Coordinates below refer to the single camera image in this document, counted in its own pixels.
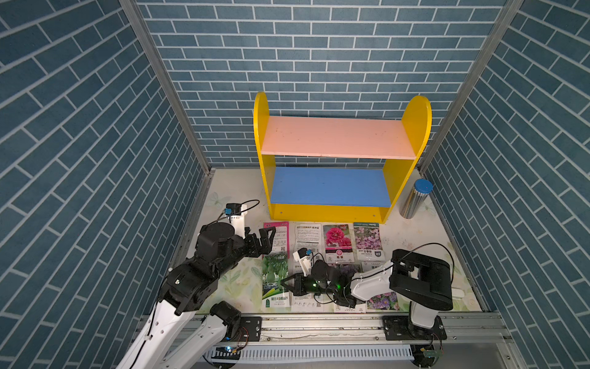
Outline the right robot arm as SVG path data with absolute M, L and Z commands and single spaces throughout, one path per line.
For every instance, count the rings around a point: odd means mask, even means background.
M 406 318 L 384 318 L 388 341 L 444 341 L 441 311 L 453 310 L 453 264 L 439 258 L 396 249 L 383 265 L 364 273 L 346 275 L 325 261 L 315 261 L 311 251 L 294 253 L 302 272 L 281 280 L 281 287 L 301 297 L 326 294 L 328 301 L 355 308 L 377 295 L 395 293 L 410 300 Z

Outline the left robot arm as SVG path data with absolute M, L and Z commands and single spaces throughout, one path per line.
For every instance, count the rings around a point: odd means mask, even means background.
M 214 304 L 193 334 L 173 348 L 176 337 L 217 290 L 221 277 L 243 258 L 270 254 L 274 227 L 239 235 L 229 223 L 203 226 L 195 255 L 164 278 L 157 300 L 138 337 L 119 363 L 120 368 L 191 368 L 222 341 L 238 334 L 241 312 L 226 301 Z

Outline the white text packet shelf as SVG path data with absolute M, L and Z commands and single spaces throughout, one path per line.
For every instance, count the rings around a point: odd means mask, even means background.
M 293 296 L 291 307 L 293 311 L 316 311 L 323 307 L 313 295 Z

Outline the red zinnia seed packet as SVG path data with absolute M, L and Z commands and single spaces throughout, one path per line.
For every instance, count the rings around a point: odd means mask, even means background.
M 381 267 L 383 263 L 377 261 L 364 261 L 361 264 L 363 272 L 369 272 L 373 269 Z M 366 305 L 367 309 L 370 311 L 399 310 L 399 303 L 395 292 L 388 292 L 385 294 L 376 295 L 372 297 L 369 301 L 367 301 Z

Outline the pink bordered seed packet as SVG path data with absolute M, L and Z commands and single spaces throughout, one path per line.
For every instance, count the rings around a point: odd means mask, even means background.
M 290 253 L 290 225 L 288 221 L 282 222 L 266 222 L 264 223 L 264 227 L 270 228 L 275 227 L 276 232 L 274 234 L 273 242 L 272 242 L 272 250 L 270 255 L 277 255 L 277 254 L 285 254 L 289 255 Z

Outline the green gourd seed packet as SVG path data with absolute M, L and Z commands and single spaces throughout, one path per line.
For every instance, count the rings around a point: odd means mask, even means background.
M 285 253 L 267 255 L 262 264 L 262 308 L 290 307 L 290 293 L 281 281 L 288 276 L 288 258 Z

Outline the magenta hollyhock seed packet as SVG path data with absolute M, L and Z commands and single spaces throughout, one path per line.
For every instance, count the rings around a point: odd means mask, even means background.
M 353 264 L 353 243 L 348 224 L 324 224 L 325 260 L 328 264 Z

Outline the mixed flower seed packet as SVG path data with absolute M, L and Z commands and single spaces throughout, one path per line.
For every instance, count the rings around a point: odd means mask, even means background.
M 338 268 L 346 276 L 354 276 L 356 273 L 362 272 L 362 266 L 360 264 L 340 264 Z

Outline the white text seed packet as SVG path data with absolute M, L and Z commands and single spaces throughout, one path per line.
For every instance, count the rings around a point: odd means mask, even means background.
M 313 258 L 321 250 L 322 229 L 320 224 L 297 223 L 295 225 L 295 249 L 293 256 Z

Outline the purple flower seed packet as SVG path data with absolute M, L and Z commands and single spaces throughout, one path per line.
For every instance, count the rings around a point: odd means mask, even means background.
M 356 245 L 356 255 L 359 261 L 385 260 L 379 223 L 355 222 L 353 224 L 353 233 Z

